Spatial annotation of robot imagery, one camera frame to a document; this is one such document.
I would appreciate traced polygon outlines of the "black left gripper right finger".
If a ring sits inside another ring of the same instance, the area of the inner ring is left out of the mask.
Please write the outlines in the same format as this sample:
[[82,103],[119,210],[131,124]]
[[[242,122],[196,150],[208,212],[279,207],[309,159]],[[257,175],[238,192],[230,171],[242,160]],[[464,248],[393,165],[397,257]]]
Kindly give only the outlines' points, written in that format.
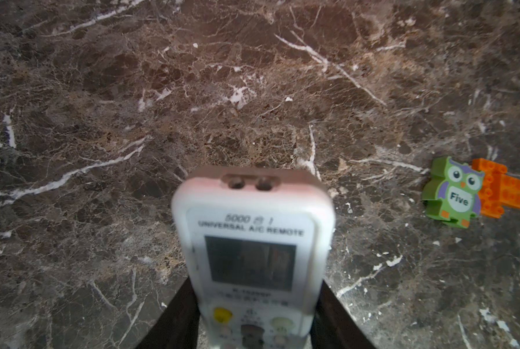
[[313,348],[375,349],[325,281],[310,331]]

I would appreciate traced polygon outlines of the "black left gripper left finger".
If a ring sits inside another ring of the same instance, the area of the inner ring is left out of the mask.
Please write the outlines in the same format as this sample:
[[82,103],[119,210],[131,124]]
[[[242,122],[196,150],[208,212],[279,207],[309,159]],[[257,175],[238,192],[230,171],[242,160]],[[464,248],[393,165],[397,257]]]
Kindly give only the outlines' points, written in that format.
[[136,349],[196,349],[199,323],[197,297],[187,277]]

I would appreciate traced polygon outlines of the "grey remote control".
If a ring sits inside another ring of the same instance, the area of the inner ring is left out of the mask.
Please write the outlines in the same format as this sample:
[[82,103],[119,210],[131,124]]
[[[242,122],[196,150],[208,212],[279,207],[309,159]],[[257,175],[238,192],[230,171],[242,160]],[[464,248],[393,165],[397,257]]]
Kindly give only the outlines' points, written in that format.
[[171,210],[211,348],[303,348],[335,230],[306,170],[204,166]]

